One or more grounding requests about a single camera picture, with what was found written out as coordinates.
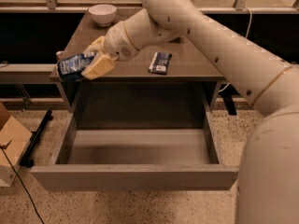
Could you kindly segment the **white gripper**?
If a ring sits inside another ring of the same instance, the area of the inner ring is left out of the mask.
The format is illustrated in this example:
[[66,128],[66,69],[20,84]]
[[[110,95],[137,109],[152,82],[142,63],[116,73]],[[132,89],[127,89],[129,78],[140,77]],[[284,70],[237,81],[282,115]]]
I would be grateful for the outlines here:
[[81,74],[89,80],[94,80],[113,70],[117,58],[120,61],[128,61],[134,58],[139,50],[130,41],[125,22],[120,21],[108,29],[105,37],[99,36],[84,50],[84,53],[89,52],[99,53]]

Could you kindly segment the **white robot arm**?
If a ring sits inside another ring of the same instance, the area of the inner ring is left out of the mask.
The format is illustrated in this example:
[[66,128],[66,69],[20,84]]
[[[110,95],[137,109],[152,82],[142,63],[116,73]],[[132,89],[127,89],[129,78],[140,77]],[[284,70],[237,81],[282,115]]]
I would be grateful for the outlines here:
[[87,79],[144,47],[184,35],[263,114],[245,145],[237,186],[239,224],[299,224],[299,67],[210,19],[190,0],[143,0],[141,11],[88,47]]

